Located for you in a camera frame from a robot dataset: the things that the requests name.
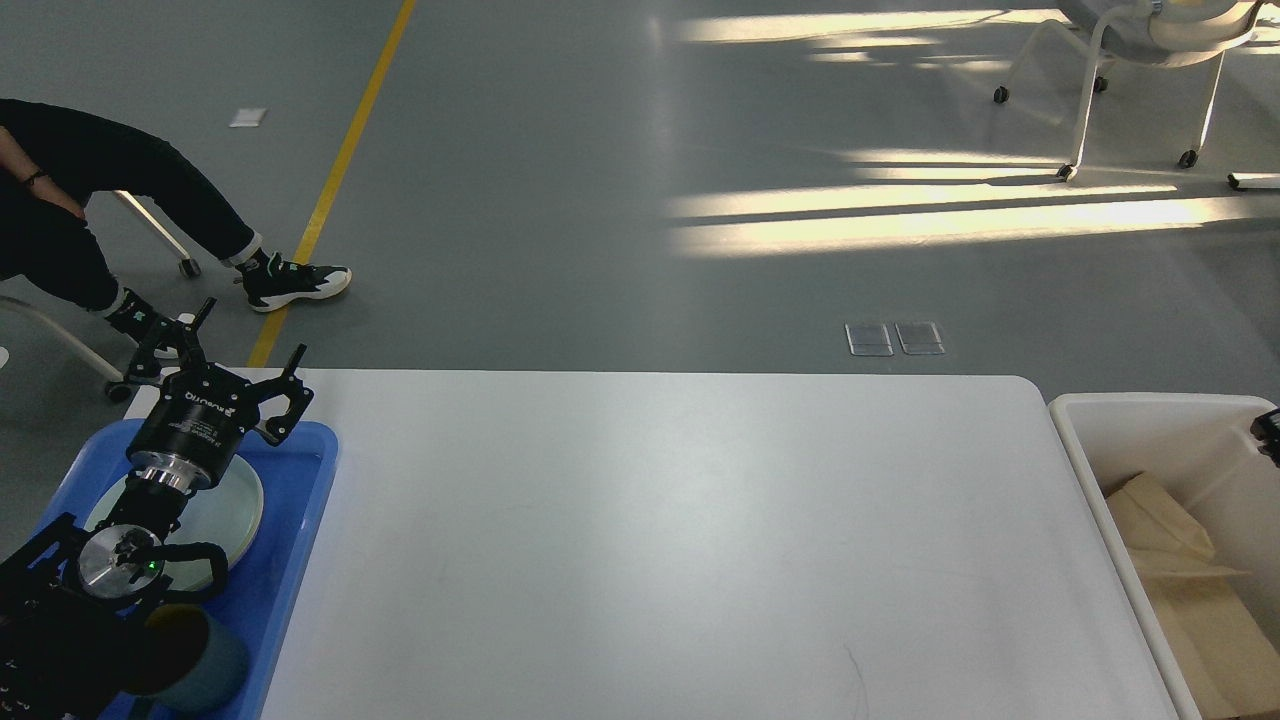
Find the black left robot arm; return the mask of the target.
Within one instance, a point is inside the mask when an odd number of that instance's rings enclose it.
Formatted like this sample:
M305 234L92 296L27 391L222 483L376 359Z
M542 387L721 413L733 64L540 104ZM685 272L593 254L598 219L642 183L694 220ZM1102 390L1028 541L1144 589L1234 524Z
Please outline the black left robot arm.
M134 355L133 386L159 400L125 457L120 496L92 527L64 512L3 562L3 716L96 719L119 696L133 716L155 706L200 715L228 705L250 674L244 642L205 603L229 582L227 551L175 543L189 501L218 487L256 432L283 443L314 400L298 377L300 345L279 375L250 380L209 361L189 322L156 319ZM154 351L178 368L150 379Z

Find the person's bare hand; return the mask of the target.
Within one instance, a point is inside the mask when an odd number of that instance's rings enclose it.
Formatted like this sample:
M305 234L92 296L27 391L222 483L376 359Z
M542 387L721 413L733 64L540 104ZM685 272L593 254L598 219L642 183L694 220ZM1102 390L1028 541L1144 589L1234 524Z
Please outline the person's bare hand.
M81 202L64 191L49 174L32 174L24 187L36 199L51 204L73 215L78 222L84 222L86 214Z

